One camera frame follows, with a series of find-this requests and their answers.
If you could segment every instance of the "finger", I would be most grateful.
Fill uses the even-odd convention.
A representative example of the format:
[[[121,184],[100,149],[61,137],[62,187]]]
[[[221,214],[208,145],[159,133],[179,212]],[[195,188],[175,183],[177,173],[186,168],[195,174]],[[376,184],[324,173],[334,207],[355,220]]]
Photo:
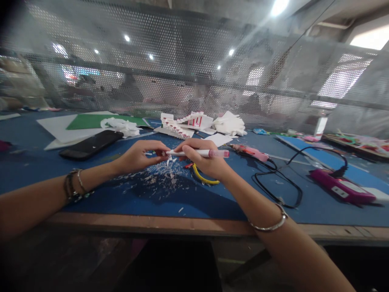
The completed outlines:
[[[158,164],[158,163],[164,162],[168,159],[169,159],[169,157],[164,157],[164,156],[157,156],[157,157],[148,158],[147,159],[147,166]]]
[[[149,140],[147,141],[147,143],[145,143],[144,150],[145,151],[150,151],[150,150],[170,151],[170,148],[167,147],[165,144],[163,144],[161,141]]]
[[[161,150],[155,150],[155,154],[157,154],[157,156],[162,156],[162,152]]]
[[[184,145],[182,147],[182,150],[185,152],[186,157],[188,157],[190,160],[192,160],[194,163],[200,163],[203,159],[199,153],[192,147],[188,145]]]
[[[184,145],[188,145],[194,149],[218,149],[213,141],[190,138],[178,145],[176,149],[174,149],[174,152],[182,151]]]

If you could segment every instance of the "blue cutting mat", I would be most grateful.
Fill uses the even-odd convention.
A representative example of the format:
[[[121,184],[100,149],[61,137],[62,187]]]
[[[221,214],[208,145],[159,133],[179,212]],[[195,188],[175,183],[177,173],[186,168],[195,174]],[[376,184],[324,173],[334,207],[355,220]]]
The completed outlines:
[[[299,150],[311,146],[310,144],[301,141],[297,138],[284,137],[284,136],[278,136],[278,138],[293,144]],[[339,169],[344,165],[344,161],[342,160],[342,158],[331,155],[325,151],[306,149],[304,150],[304,152],[308,153],[309,155],[312,155],[313,157],[317,158],[318,160],[320,160],[321,162],[325,163],[327,166],[333,169]],[[356,182],[357,184],[363,187],[376,188],[386,194],[389,194],[389,184],[352,165],[348,166],[348,170],[346,171],[345,176],[346,178]]]
[[[84,162],[65,160],[58,155],[59,150],[44,151],[43,148],[54,138],[36,120],[67,114],[73,113],[31,112],[19,118],[0,121],[0,140],[14,143],[16,146],[13,150],[26,149],[25,153],[19,155],[0,153],[0,193],[66,174],[74,167],[88,168],[106,163],[123,154],[136,142],[136,139],[116,142]],[[179,139],[160,133],[142,139],[161,140],[170,148],[181,142]],[[290,158],[295,154],[295,150],[271,136],[260,136],[249,132],[247,136],[235,142],[280,157]],[[304,161],[304,158],[299,157],[298,160]],[[227,161],[240,176],[261,191],[252,176],[255,172],[266,171],[266,169],[258,166],[254,160],[240,157],[235,153],[231,153]],[[274,161],[279,166],[284,165],[283,160],[274,159]],[[187,162],[177,160],[169,166],[169,169],[166,165],[161,165],[160,169],[151,167],[134,176],[107,182],[88,199],[67,206],[64,211],[247,220],[223,185],[211,187],[202,185],[192,177],[190,170],[182,168],[186,164]],[[300,207],[296,210],[287,210],[296,222],[389,227],[387,208],[366,206],[361,209],[339,202],[309,178],[309,170],[313,169],[310,165],[292,163],[290,167],[283,170],[285,175],[304,191]],[[177,179],[175,184],[171,181],[170,172],[174,174],[174,179]],[[281,196],[286,203],[293,204],[296,200],[296,190],[280,177],[266,175],[261,177],[261,181],[270,191]]]

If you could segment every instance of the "power cord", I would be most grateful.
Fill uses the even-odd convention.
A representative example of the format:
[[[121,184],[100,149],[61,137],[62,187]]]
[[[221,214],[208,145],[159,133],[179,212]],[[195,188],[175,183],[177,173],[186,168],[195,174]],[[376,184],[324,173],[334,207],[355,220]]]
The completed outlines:
[[[330,174],[330,175],[331,175],[332,177],[334,177],[334,178],[339,178],[339,177],[342,177],[342,176],[344,175],[344,173],[346,172],[346,170],[347,170],[347,168],[348,168],[347,159],[346,159],[343,155],[341,155],[340,153],[338,153],[338,152],[336,152],[336,151],[333,151],[333,150],[330,150],[330,149],[323,149],[323,148],[320,148],[320,147],[312,147],[312,146],[310,146],[310,147],[305,147],[305,148],[299,150],[299,151],[298,151],[295,155],[293,155],[293,157],[286,163],[286,165],[288,166],[288,165],[292,162],[292,160],[293,160],[297,155],[301,154],[304,150],[309,149],[309,148],[327,150],[327,151],[334,152],[334,153],[338,154],[339,156],[341,156],[341,157],[343,158],[343,160],[344,160],[344,165],[343,165],[340,169],[334,171],[334,172],[333,172],[332,174]],[[249,155],[249,154],[247,154],[247,153],[244,153],[244,152],[237,152],[237,154],[239,154],[239,155],[241,155],[241,156],[246,156],[246,157],[254,158],[260,165],[263,165],[263,166],[265,166],[267,169],[270,170],[269,172],[257,172],[257,173],[254,174],[254,177],[255,177],[255,180],[256,180],[257,184],[260,186],[260,188],[263,189],[263,190],[268,194],[268,196],[271,197],[275,202],[277,202],[278,204],[280,204],[280,205],[282,205],[282,206],[284,206],[284,207],[286,207],[286,208],[290,208],[290,209],[295,209],[295,208],[297,208],[297,207],[301,204],[301,200],[302,200],[302,198],[303,198],[303,190],[302,190],[297,184],[295,184],[291,179],[287,178],[282,172],[280,172],[279,169],[278,169],[278,167],[277,167],[277,165],[274,163],[273,160],[271,160],[271,159],[268,159],[268,160],[267,160],[268,162],[270,162],[271,164],[273,164],[273,166],[271,166],[271,165],[266,164],[265,162],[262,162],[262,161],[256,159],[255,157],[253,157],[252,155]],[[295,203],[294,205],[287,205],[287,204],[285,204],[285,202],[284,202],[282,199],[276,197],[271,191],[269,191],[269,190],[263,185],[263,183],[260,182],[260,180],[259,180],[258,177],[261,176],[261,175],[266,175],[266,174],[277,174],[278,176],[281,175],[282,178],[284,178],[287,182],[289,182],[292,186],[294,186],[294,187],[297,189],[297,199],[296,199],[296,203]]]
[[[332,174],[330,174],[330,176],[332,176],[333,178],[341,178],[344,176],[344,173],[346,172],[346,170],[348,169],[348,162],[347,162],[347,159],[346,157],[344,157],[344,155],[334,151],[334,150],[331,150],[331,149],[325,149],[325,148],[320,148],[320,147],[313,147],[313,146],[309,146],[309,147],[305,147],[299,151],[297,151],[297,153],[295,155],[293,155],[293,157],[286,163],[286,165],[289,165],[292,160],[299,154],[301,154],[304,150],[306,149],[309,149],[309,148],[312,148],[312,149],[321,149],[321,150],[326,150],[326,151],[330,151],[330,152],[333,152],[333,153],[336,153],[337,155],[339,155],[340,157],[342,157],[342,159],[344,160],[344,165],[339,168],[338,170],[335,170]]]

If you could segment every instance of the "pen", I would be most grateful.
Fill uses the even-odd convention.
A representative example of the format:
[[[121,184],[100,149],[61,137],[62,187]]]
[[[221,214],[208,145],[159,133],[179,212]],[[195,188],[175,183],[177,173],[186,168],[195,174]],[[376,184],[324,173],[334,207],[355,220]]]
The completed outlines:
[[[196,150],[202,157],[230,157],[228,150],[210,150],[210,149],[199,149]],[[174,150],[162,152],[162,156],[185,156],[185,152],[174,152]]]

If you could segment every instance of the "black smartphone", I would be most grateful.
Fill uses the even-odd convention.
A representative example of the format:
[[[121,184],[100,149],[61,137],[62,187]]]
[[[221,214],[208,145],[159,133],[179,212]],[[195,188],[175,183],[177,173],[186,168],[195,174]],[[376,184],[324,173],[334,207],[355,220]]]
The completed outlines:
[[[62,150],[59,154],[63,158],[81,161],[87,160],[122,138],[123,133],[121,132],[105,130],[73,146],[70,146],[65,150]]]

